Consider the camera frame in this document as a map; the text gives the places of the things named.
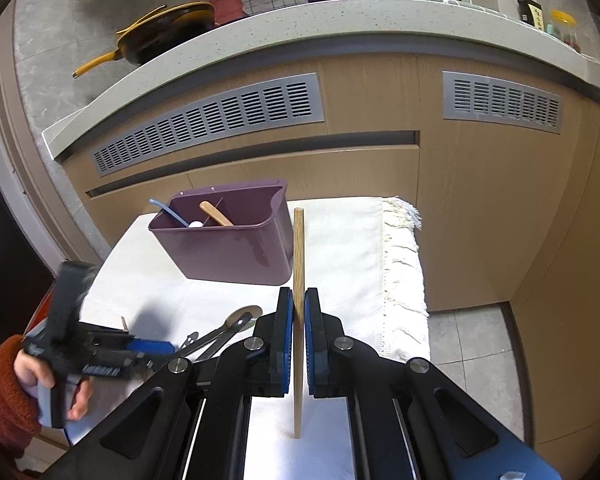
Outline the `red sleeve forearm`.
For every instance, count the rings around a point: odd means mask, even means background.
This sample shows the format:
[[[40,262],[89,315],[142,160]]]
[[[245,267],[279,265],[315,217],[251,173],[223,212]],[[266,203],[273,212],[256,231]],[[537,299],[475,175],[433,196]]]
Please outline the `red sleeve forearm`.
[[[20,458],[38,434],[38,401],[26,393],[14,370],[22,349],[22,336],[15,335],[0,345],[0,451],[9,458]]]

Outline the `person's left hand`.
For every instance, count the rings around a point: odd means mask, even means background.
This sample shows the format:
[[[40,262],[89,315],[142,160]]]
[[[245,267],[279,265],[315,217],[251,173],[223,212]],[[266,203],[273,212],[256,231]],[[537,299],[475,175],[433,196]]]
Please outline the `person's left hand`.
[[[38,385],[47,389],[51,389],[55,385],[54,375],[48,365],[22,350],[18,351],[12,367],[21,388],[30,396]],[[80,420],[87,413],[92,394],[92,382],[89,379],[82,380],[76,387],[71,408],[67,412],[69,420]]]

